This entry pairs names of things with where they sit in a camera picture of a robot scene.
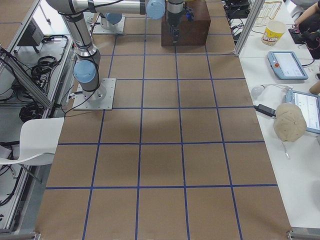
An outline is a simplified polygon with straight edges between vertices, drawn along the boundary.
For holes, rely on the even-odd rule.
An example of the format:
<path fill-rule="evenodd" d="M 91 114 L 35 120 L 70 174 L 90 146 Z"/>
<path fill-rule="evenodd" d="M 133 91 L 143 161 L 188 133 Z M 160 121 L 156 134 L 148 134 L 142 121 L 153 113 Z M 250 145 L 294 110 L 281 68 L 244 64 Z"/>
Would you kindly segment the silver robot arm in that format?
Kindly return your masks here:
<path fill-rule="evenodd" d="M 153 20 L 166 16 L 174 45 L 179 41 L 181 17 L 186 14 L 183 0 L 48 0 L 47 3 L 62 16 L 79 59 L 91 58 L 96 63 L 100 61 L 100 53 L 92 42 L 84 12 L 139 14 Z"/>
<path fill-rule="evenodd" d="M 100 25 L 104 30 L 113 30 L 116 25 L 122 20 L 121 13 L 100 13 Z"/>

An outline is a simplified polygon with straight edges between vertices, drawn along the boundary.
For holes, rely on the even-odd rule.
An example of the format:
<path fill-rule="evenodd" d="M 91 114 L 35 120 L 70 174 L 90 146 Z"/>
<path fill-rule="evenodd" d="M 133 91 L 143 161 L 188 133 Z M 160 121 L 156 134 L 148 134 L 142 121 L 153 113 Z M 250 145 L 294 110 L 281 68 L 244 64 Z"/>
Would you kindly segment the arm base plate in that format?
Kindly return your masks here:
<path fill-rule="evenodd" d="M 81 85 L 78 84 L 77 91 L 81 93 L 75 95 L 72 107 L 76 111 L 110 111 L 113 109 L 115 88 L 115 78 L 101 78 L 100 86 L 94 93 L 83 91 Z"/>
<path fill-rule="evenodd" d="M 121 20 L 116 23 L 110 23 L 106 18 L 97 18 L 97 23 L 93 27 L 91 33 L 95 35 L 122 35 L 125 27 L 125 16 L 123 15 Z"/>

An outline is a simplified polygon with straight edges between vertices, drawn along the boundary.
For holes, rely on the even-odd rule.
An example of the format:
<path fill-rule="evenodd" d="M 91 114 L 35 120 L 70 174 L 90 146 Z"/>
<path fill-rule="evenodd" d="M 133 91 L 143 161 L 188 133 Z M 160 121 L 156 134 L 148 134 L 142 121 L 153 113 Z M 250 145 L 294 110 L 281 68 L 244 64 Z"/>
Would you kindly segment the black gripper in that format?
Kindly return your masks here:
<path fill-rule="evenodd" d="M 179 41 L 179 24 L 184 15 L 183 0 L 168 0 L 167 1 L 167 22 L 169 24 L 169 32 L 172 44 L 176 45 Z"/>

